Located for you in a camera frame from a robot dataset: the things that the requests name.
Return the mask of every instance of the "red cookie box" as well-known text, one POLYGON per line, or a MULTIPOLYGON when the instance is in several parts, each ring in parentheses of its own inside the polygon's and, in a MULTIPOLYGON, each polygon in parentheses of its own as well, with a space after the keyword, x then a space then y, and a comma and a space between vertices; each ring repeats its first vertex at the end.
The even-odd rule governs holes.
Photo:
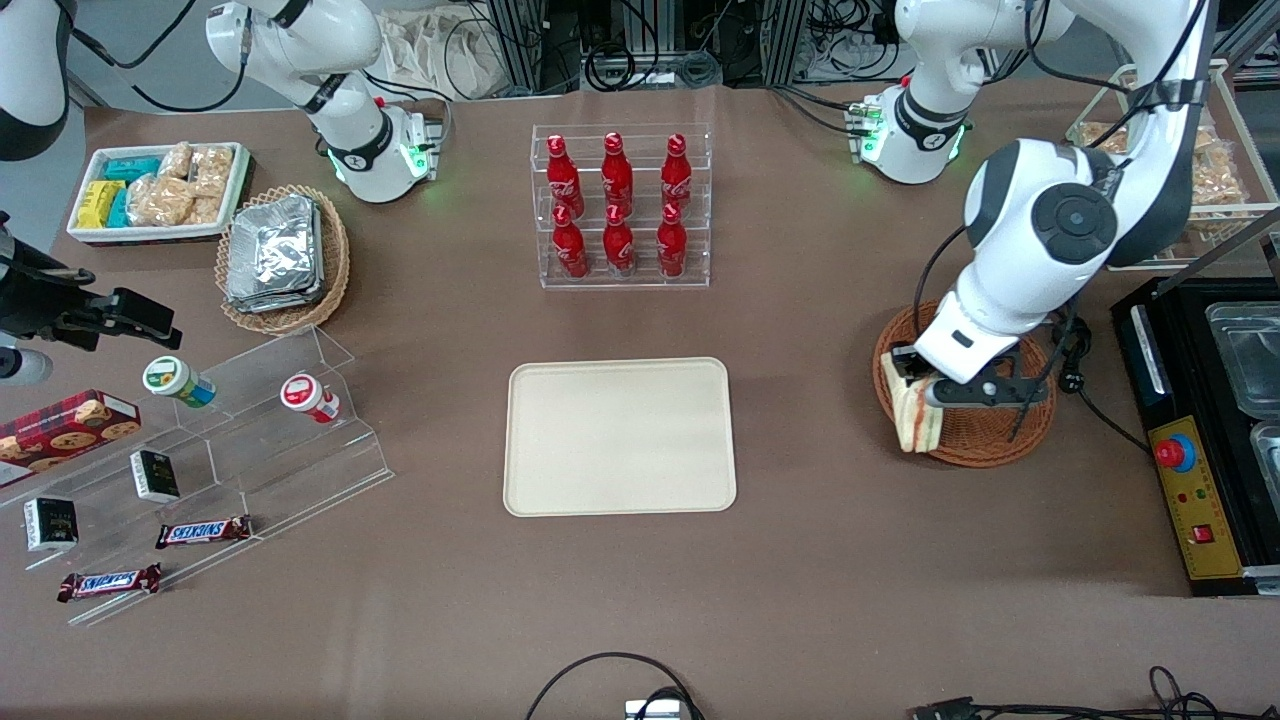
POLYGON ((84 455, 142 428, 137 405, 86 389, 0 424, 0 487, 84 455))

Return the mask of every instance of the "yellow control panel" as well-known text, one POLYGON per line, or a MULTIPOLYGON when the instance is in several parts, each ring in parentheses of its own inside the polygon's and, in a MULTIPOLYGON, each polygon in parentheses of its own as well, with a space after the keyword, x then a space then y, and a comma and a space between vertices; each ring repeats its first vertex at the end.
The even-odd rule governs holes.
POLYGON ((1204 457, 1196 421, 1180 418, 1148 433, 1178 547, 1193 580, 1240 577, 1240 556, 1204 457))

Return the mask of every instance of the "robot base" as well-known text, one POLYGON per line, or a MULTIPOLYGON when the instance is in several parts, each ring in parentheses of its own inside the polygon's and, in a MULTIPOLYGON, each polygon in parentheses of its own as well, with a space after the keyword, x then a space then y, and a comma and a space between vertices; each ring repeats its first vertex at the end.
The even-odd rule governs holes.
POLYGON ((850 137, 854 161, 867 163, 884 177, 904 184, 922 184, 942 174, 947 163, 959 152, 964 128, 933 150, 920 150, 915 138, 902 129, 895 114, 902 86, 896 85, 879 95, 868 95, 863 104, 846 111, 850 131, 869 131, 865 137, 850 137))
POLYGON ((367 170, 353 172, 343 168, 333 154, 329 154, 329 160, 338 172, 338 179, 365 202, 390 202, 415 184, 434 178, 439 158, 440 138, 428 132, 422 115, 406 113, 394 105, 387 105, 383 111, 392 120, 392 142, 367 170))

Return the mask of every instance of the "aluminum foil package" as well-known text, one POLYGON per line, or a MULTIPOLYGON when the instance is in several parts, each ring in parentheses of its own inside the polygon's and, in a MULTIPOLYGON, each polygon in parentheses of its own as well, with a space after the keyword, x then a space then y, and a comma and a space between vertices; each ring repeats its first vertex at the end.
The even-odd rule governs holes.
POLYGON ((236 214, 228 246, 227 302, 242 313, 310 305, 324 297, 320 208, 288 195, 236 214))

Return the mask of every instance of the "snack package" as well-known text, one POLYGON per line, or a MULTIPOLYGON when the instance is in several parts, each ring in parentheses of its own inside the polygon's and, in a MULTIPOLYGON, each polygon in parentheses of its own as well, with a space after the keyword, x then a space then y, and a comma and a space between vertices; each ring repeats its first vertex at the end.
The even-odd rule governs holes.
POLYGON ((131 220, 134 224, 170 227, 182 224, 191 210, 191 187, 187 181, 161 176, 156 178, 150 192, 138 200, 131 220))
POLYGON ((160 158, 116 158, 102 167, 104 179, 133 182, 142 176, 160 172, 160 158))
POLYGON ((179 142, 170 147, 160 161, 160 177, 187 179, 191 174, 191 152, 189 142, 179 142))
POLYGON ((109 228, 127 228, 129 227, 129 192, 120 191, 115 193, 115 200, 111 201, 111 211, 106 217, 106 227, 109 228))
POLYGON ((76 225, 102 228, 111 215, 111 202, 124 190, 124 181, 93 181, 84 190, 84 201, 76 211, 76 225))
POLYGON ((125 188, 124 213, 131 225, 142 225, 142 217, 138 215, 138 206, 142 199, 151 193, 151 187, 156 183, 155 176, 142 176, 129 183, 125 188))
POLYGON ((234 154, 229 147, 201 145, 191 154, 191 193, 196 197, 221 197, 232 174, 234 154))

